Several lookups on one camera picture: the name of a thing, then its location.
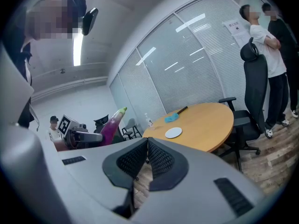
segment white wall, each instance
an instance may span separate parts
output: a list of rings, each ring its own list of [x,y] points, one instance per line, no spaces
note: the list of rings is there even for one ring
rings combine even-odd
[[[109,86],[138,43],[164,18],[192,0],[140,0],[113,40]]]
[[[50,117],[56,115],[60,120],[65,114],[79,123],[86,124],[88,132],[95,130],[95,119],[100,119],[107,114],[109,118],[117,111],[116,104],[110,89],[96,84],[83,85],[77,88],[58,92],[47,96],[32,104],[40,121],[40,127],[36,132],[37,123],[32,121],[29,129],[34,131],[39,138],[44,139],[46,130],[50,126]]]

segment white plate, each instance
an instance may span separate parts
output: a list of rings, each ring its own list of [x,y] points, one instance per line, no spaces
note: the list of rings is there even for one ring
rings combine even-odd
[[[182,133],[182,129],[179,127],[172,128],[165,133],[165,137],[172,139],[178,137]]]

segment wooden table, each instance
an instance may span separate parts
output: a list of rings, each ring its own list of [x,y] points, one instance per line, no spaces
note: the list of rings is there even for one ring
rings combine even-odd
[[[174,112],[156,120],[154,122],[155,129],[146,129],[143,137],[167,140],[211,152],[226,140],[233,129],[234,115],[230,108],[223,104],[202,103],[191,105],[180,113],[177,120],[165,123],[164,118],[171,116]],[[182,133],[173,139],[166,138],[165,133],[174,127],[182,128]]]

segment ceiling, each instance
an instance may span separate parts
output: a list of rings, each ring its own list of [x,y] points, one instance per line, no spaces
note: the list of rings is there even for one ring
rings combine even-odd
[[[46,39],[31,43],[29,70],[35,92],[93,77],[107,77],[107,58],[117,31],[140,0],[86,0],[87,10],[99,9],[96,22],[83,38],[81,66],[73,66],[72,39]]]

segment person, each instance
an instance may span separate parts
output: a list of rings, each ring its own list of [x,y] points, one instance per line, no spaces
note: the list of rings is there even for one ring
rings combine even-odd
[[[59,120],[56,116],[51,116],[51,118],[50,118],[50,127],[46,132],[46,139],[47,140],[51,140],[52,142],[62,140],[61,133],[58,131],[58,129],[56,129],[58,121]]]
[[[270,84],[270,98],[268,117],[265,122],[265,136],[273,137],[272,128],[278,123],[285,127],[290,122],[285,119],[284,111],[288,104],[289,91],[286,77],[286,67],[280,55],[280,42],[268,30],[258,23],[259,13],[255,12],[250,5],[240,8],[240,15],[249,21],[250,35],[260,54],[263,54],[268,66],[268,80]]]
[[[31,9],[26,7],[17,9],[3,32],[2,41],[12,62],[30,85],[32,85],[28,69],[32,56],[30,42],[56,38],[58,34],[72,37],[72,33],[78,31],[80,19],[85,13],[86,0],[39,0]],[[30,102],[31,99],[18,121],[19,125],[25,128],[28,128],[29,123],[34,120],[34,114],[30,112],[30,109],[32,110]],[[64,149],[64,144],[54,144]]]
[[[298,118],[299,57],[297,53],[297,45],[285,23],[277,18],[277,12],[271,5],[269,3],[264,3],[262,5],[262,10],[266,16],[271,17],[268,31],[274,35],[281,44],[279,51],[286,66],[286,74],[290,89],[291,114],[293,117]]]

